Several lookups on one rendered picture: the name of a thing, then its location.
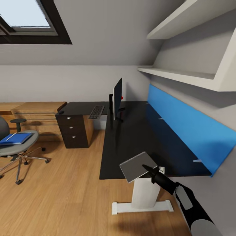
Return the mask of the swivel chair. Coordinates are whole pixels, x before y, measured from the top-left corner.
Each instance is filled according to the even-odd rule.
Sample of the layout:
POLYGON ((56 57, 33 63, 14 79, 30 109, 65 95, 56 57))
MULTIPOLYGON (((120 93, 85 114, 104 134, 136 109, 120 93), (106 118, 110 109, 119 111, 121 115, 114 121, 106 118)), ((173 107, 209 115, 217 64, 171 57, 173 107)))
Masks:
MULTIPOLYGON (((49 162, 49 160, 46 158, 28 156, 29 154, 35 152, 36 150, 40 148, 42 148, 42 151, 45 151, 46 148, 39 147, 37 149, 34 149, 26 153, 26 151, 37 141, 39 137, 39 132, 36 130, 25 130, 25 131, 21 130, 20 123, 25 122, 25 121, 26 119, 14 119, 10 121, 11 123, 16 123, 17 133, 32 133, 32 135, 24 143, 15 144, 15 145, 0 145, 0 157, 4 157, 4 158, 13 157, 13 159, 11 160, 11 163, 5 166, 3 169, 1 169, 0 172, 2 172, 3 170, 7 169, 9 166, 11 166, 12 164, 20 160, 16 182, 15 182, 17 185, 21 183, 21 180, 19 180, 21 163, 23 162, 24 165, 28 164, 26 158, 45 160, 46 163, 49 162)), ((9 125, 6 122, 6 120, 0 115, 0 141, 4 139, 5 137, 7 137, 9 134, 10 134, 9 125)), ((0 178, 2 178, 2 175, 0 175, 0 178)))

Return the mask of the monitor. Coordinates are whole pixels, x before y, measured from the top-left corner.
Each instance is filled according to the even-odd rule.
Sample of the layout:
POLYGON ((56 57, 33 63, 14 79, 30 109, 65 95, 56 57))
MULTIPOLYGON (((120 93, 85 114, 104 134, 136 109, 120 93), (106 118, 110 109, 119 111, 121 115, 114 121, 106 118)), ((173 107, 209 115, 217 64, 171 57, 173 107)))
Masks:
POLYGON ((122 119, 119 119, 117 117, 117 113, 119 110, 125 109, 121 108, 119 109, 122 97, 122 78, 117 82, 117 84, 113 88, 113 94, 109 94, 109 109, 110 114, 114 114, 114 120, 118 119, 120 121, 124 121, 122 119))

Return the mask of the notebook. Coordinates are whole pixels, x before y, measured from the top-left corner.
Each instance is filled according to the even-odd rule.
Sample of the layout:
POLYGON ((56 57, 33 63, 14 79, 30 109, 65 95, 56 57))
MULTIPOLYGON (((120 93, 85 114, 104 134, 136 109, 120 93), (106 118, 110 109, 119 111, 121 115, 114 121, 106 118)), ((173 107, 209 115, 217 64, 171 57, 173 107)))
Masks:
POLYGON ((146 152, 142 152, 119 165, 128 183, 148 173, 148 171, 142 166, 143 164, 153 169, 157 167, 157 164, 146 152))

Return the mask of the keyboard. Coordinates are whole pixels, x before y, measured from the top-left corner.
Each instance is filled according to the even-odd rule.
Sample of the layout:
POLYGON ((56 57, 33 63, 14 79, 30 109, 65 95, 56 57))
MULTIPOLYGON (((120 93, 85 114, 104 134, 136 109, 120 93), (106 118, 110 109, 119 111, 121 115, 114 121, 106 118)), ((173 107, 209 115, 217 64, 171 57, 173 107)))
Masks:
POLYGON ((104 107, 105 106, 95 106, 88 119, 100 120, 104 107))

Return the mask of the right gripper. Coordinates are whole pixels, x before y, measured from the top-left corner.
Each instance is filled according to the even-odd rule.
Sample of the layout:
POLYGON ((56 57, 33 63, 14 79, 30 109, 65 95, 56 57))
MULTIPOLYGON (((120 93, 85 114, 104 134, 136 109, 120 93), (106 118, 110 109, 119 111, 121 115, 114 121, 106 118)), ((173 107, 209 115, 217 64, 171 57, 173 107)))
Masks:
POLYGON ((165 175, 163 175, 162 173, 160 173, 158 167, 155 167, 153 169, 153 168, 148 167, 144 164, 142 166, 148 171, 148 174, 151 176, 151 182, 153 184, 157 183, 160 187, 165 189, 165 186, 170 179, 168 177, 166 177, 165 175))

